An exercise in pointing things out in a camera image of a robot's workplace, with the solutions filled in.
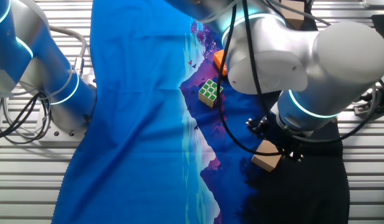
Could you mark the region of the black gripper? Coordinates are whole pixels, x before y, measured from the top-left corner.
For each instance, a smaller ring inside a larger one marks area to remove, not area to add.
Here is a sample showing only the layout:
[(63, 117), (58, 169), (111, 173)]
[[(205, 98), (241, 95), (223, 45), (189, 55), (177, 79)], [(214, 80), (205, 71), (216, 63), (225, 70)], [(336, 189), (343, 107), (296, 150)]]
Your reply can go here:
[(263, 134), (267, 141), (275, 145), (282, 156), (288, 156), (296, 162), (301, 162), (304, 159), (301, 143), (267, 117), (249, 118), (246, 127), (253, 134)]

